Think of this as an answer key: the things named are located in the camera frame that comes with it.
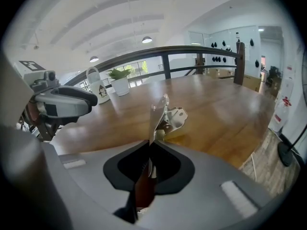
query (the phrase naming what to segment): potted plant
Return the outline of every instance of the potted plant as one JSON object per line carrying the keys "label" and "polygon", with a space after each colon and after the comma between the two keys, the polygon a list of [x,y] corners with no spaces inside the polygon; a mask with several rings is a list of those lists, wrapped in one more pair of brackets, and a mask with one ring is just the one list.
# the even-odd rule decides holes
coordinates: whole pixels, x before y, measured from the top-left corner
{"label": "potted plant", "polygon": [[131,73],[130,69],[119,71],[117,69],[109,70],[108,76],[114,81],[111,82],[118,96],[122,96],[129,93],[129,84],[127,76]]}

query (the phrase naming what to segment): metal railing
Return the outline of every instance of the metal railing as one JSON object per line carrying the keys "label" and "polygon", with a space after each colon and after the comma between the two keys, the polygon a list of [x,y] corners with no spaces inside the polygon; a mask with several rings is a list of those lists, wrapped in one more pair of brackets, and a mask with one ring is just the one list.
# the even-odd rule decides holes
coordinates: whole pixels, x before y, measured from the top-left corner
{"label": "metal railing", "polygon": [[[140,51],[135,51],[129,54],[125,54],[119,57],[112,58],[105,62],[99,63],[95,67],[99,72],[109,70],[111,68],[117,67],[119,65],[123,65],[132,61],[157,57],[161,56],[163,63],[163,71],[148,73],[144,75],[140,75],[137,77],[129,78],[128,81],[137,81],[140,79],[145,79],[148,77],[164,74],[165,79],[171,78],[171,72],[183,71],[183,70],[196,70],[196,74],[202,74],[204,68],[236,68],[234,74],[234,83],[242,85],[244,78],[244,68],[245,68],[245,46],[244,43],[238,42],[236,43],[237,53],[230,52],[223,49],[217,48],[209,48],[209,47],[201,47],[201,46],[166,46],[166,47],[156,47],[150,48]],[[170,69],[169,67],[169,55],[175,54],[197,54],[196,65],[193,67],[183,67],[177,69]],[[203,64],[202,54],[211,54],[211,55],[220,55],[220,56],[229,56],[237,59],[236,66],[229,65],[209,65],[205,66]],[[86,79],[86,71],[80,73],[75,78],[69,80],[65,85],[74,86],[81,81]]]}

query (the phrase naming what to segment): fan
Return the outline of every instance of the fan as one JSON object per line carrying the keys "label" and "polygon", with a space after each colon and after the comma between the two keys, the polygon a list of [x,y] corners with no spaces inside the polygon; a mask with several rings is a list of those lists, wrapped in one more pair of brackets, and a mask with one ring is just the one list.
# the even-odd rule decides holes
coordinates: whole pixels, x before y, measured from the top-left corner
{"label": "fan", "polygon": [[[302,63],[302,84],[303,84],[303,95],[305,99],[305,104],[307,106],[307,51],[304,51],[303,55],[303,63]],[[296,145],[296,143],[301,139],[302,135],[305,133],[307,129],[307,124],[303,129],[302,133],[298,136],[295,142],[291,146],[287,146],[283,142],[278,144],[278,155],[283,165],[288,167],[292,162],[292,153],[291,149]]]}

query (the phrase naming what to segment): wooden table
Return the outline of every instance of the wooden table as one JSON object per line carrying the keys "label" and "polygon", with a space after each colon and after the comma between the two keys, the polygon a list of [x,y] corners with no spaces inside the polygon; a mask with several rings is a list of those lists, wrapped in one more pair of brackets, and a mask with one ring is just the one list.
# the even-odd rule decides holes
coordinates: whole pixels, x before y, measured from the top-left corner
{"label": "wooden table", "polygon": [[93,107],[53,138],[57,153],[69,154],[149,139],[150,106],[167,93],[169,107],[188,118],[179,136],[167,141],[207,152],[240,167],[257,148],[274,111],[274,101],[233,83],[193,75],[143,84]]}

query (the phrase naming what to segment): black fan stand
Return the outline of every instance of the black fan stand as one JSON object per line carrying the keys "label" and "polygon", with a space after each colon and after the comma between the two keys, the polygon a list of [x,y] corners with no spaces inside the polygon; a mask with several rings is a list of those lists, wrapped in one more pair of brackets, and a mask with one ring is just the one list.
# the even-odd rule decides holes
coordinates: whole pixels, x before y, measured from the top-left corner
{"label": "black fan stand", "polygon": [[307,124],[305,125],[305,128],[303,129],[302,133],[299,135],[299,137],[296,139],[296,141],[291,145],[287,146],[283,142],[279,142],[277,145],[278,155],[285,167],[290,166],[292,163],[292,153],[291,149],[296,145],[296,143],[301,139],[302,135],[305,133],[307,129]]}

